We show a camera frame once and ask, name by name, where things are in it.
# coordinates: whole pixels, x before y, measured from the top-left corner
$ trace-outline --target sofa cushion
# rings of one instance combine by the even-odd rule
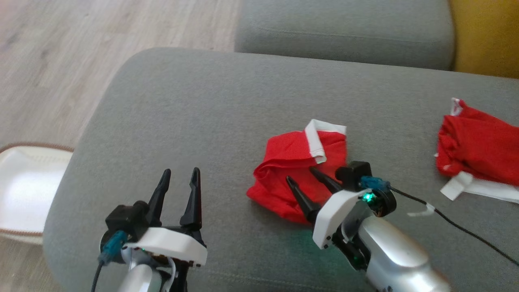
[[[454,70],[519,78],[519,1],[450,0]]]
[[[448,0],[244,0],[235,51],[448,70]]]
[[[517,205],[476,195],[451,202],[434,154],[450,98],[519,124],[519,80],[457,72],[256,54],[151,49],[119,70],[90,120],[52,203],[44,251],[67,291],[88,291],[104,218],[148,200],[166,168],[162,221],[178,223],[193,167],[201,170],[207,265],[189,291],[369,291],[336,248],[247,196],[267,140],[311,118],[346,125],[349,160],[437,207],[514,258]],[[517,267],[424,206],[397,196],[387,220],[415,238],[461,291],[513,291]],[[127,268],[111,264],[98,291],[116,291]]]

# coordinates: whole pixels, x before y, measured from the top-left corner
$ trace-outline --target black cable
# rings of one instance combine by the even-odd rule
[[[415,196],[411,196],[409,194],[406,194],[398,189],[395,189],[394,187],[389,187],[389,189],[391,191],[394,191],[396,193],[399,193],[401,195],[403,195],[404,197],[407,197],[407,198],[410,198],[414,201],[417,201],[419,203],[422,203],[424,205],[427,205],[427,202],[420,199],[420,198],[417,198]],[[450,223],[452,226],[456,227],[457,229],[463,231],[464,233],[474,237],[475,239],[481,241],[482,243],[486,244],[488,247],[490,247],[491,249],[495,250],[497,253],[499,253],[500,255],[502,255],[504,258],[506,258],[507,260],[511,261],[512,263],[514,263],[514,265],[518,266],[519,267],[519,261],[517,260],[514,260],[512,257],[510,257],[509,255],[505,254],[504,252],[502,252],[499,248],[497,248],[495,245],[493,245],[492,243],[488,242],[487,240],[481,238],[481,236],[475,234],[474,232],[471,232],[463,227],[461,227],[460,225],[454,223],[452,220],[450,220],[447,216],[445,216],[441,211],[439,211],[438,209],[434,209],[434,212],[436,212],[438,215],[440,215],[443,219],[445,219],[445,221],[447,221],[448,223]]]
[[[95,292],[95,287],[97,286],[97,280],[99,279],[99,274],[101,274],[101,269],[103,268],[103,263],[100,262],[98,269],[95,271],[94,281],[92,282],[92,289],[90,292]]]

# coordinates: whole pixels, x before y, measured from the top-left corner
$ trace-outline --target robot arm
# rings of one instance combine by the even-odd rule
[[[206,264],[207,247],[200,234],[200,170],[193,170],[191,194],[180,226],[163,227],[160,215],[170,177],[171,171],[166,169],[149,203],[119,205],[106,218],[108,231],[101,240],[102,250],[116,232],[128,234],[128,242],[113,260],[129,265],[119,292],[186,292],[189,268]],[[171,272],[157,268],[170,268]]]
[[[342,184],[316,168],[310,171],[333,193],[322,207],[292,178],[286,180],[313,225],[312,239],[319,248],[337,246],[354,269],[366,272],[367,281],[377,291],[451,291],[447,280],[432,268],[427,252],[380,218],[393,212],[397,204],[390,190],[361,186],[361,177],[371,176],[369,163],[352,162],[338,169],[336,177]]]

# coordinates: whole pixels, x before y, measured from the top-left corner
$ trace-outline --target red fabric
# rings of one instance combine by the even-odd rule
[[[319,165],[309,153],[305,132],[270,138],[265,158],[254,170],[256,183],[247,191],[247,196],[282,218],[308,224],[286,183],[286,176],[291,176],[314,202],[324,204],[332,194],[308,168],[318,166],[320,171],[335,177],[335,170],[346,163],[346,136],[325,131],[318,131],[318,135],[326,155],[326,162]]]
[[[471,108],[462,100],[458,116],[445,116],[438,134],[440,173],[460,171],[480,179],[519,185],[519,127]]]

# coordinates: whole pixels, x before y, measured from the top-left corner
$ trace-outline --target blue cable connector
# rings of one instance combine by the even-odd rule
[[[122,246],[128,241],[128,235],[126,232],[119,230],[108,242],[103,246],[103,251],[98,256],[99,263],[103,266],[111,263],[114,258],[121,252]]]
[[[360,178],[360,185],[365,189],[387,191],[391,186],[389,181],[382,178],[363,176]]]

